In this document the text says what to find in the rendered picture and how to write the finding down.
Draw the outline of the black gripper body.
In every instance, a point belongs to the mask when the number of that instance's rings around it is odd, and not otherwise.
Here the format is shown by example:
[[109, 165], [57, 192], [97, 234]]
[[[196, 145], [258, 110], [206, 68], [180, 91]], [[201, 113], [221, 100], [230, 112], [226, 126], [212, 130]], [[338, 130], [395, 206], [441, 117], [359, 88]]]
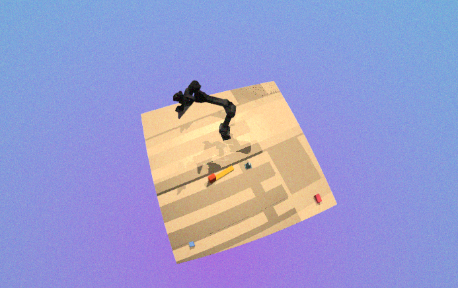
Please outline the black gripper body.
[[[188, 100], [190, 100], [190, 101], [192, 101], [192, 102], [195, 101], [195, 96], [192, 96], [192, 95], [189, 94], [189, 93], [184, 93], [184, 94], [185, 94], [185, 97], [184, 97], [185, 99], [188, 99]], [[183, 110], [183, 109], [184, 109], [183, 99], [181, 100], [180, 103], [181, 103], [181, 105], [177, 106], [176, 109]]]

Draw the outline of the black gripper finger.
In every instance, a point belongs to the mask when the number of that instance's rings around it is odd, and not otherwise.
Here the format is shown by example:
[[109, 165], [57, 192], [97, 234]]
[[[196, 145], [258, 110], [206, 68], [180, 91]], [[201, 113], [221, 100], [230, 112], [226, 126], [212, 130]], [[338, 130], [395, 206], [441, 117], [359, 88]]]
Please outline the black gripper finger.
[[176, 111], [178, 112], [178, 119], [180, 119], [184, 115], [184, 112], [183, 110], [179, 110], [179, 109], [176, 109]]
[[187, 109], [189, 109], [189, 107], [193, 104], [193, 102], [184, 98], [183, 99], [183, 103], [184, 103], [183, 112], [185, 113], [187, 111]]

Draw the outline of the red rectangular block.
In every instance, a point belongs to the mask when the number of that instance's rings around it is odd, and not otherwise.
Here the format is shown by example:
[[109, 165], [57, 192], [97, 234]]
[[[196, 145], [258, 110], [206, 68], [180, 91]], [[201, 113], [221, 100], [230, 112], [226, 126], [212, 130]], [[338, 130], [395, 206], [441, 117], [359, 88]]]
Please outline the red rectangular block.
[[321, 199], [321, 197], [320, 197], [319, 194], [315, 195], [314, 198], [315, 198], [315, 201], [316, 201], [317, 203], [322, 202], [322, 199]]

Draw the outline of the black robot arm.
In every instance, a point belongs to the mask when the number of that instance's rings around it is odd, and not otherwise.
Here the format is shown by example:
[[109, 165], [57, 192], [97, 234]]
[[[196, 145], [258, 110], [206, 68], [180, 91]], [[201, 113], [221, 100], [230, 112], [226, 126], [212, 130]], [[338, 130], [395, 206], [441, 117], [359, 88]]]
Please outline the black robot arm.
[[[205, 92], [200, 91], [200, 88], [201, 88], [201, 85], [199, 84], [199, 82], [195, 80], [190, 83], [190, 85], [188, 86], [188, 88], [186, 88], [184, 93], [189, 93], [191, 95], [193, 95], [194, 93], [194, 96], [195, 96], [194, 102], [195, 103], [208, 102], [210, 104], [222, 106], [225, 112], [227, 113], [227, 115], [225, 117], [224, 122], [219, 125], [219, 133], [221, 134], [223, 141], [230, 139], [231, 137], [229, 135], [230, 133], [229, 123], [231, 121], [231, 118], [235, 116], [236, 106], [226, 98], [223, 99], [223, 98], [207, 95]], [[180, 103], [181, 100], [184, 99], [184, 97], [185, 97], [185, 94], [183, 94], [182, 91], [179, 91], [178, 93], [176, 93], [173, 96], [173, 101], [175, 102], [179, 101]]]

